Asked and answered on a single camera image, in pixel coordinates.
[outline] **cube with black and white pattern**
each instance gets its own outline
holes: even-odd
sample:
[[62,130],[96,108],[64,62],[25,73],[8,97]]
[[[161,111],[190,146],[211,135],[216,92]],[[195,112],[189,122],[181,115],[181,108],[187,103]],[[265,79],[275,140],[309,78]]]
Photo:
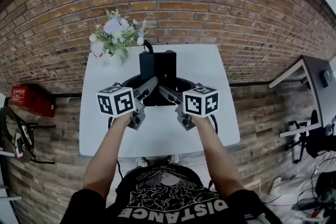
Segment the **cube with black and white pattern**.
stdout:
[[96,93],[102,114],[118,118],[136,110],[133,89],[111,86]]
[[202,86],[183,92],[183,112],[206,117],[219,109],[219,91]]

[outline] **forearm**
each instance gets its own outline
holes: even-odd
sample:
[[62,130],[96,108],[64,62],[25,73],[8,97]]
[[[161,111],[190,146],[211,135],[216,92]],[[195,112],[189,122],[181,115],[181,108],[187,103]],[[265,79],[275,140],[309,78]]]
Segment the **forearm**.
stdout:
[[116,171],[118,152],[127,122],[115,119],[88,165],[83,188],[92,189],[106,199]]
[[222,145],[211,122],[202,119],[195,122],[204,149],[210,177],[216,190],[224,197],[243,189],[239,173],[232,158]]

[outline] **person's right arm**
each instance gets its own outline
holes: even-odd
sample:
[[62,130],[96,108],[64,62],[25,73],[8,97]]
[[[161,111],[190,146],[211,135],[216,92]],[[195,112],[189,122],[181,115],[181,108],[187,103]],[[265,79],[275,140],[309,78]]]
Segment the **person's right arm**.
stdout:
[[192,116],[204,149],[206,164],[217,192],[224,198],[244,189],[232,158],[216,134],[209,118]]

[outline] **red crate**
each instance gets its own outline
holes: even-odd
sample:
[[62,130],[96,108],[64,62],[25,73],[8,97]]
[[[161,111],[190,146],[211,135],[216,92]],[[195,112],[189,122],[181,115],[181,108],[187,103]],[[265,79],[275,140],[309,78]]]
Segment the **red crate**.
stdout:
[[17,105],[38,116],[52,118],[55,115],[55,101],[37,93],[29,86],[12,87],[10,104]]

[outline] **vase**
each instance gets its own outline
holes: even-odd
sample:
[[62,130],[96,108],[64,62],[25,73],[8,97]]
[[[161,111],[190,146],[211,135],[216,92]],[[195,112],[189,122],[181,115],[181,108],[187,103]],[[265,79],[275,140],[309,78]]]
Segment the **vase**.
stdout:
[[113,69],[121,68],[122,60],[119,52],[116,51],[114,55],[110,56],[109,62],[110,62],[110,68]]

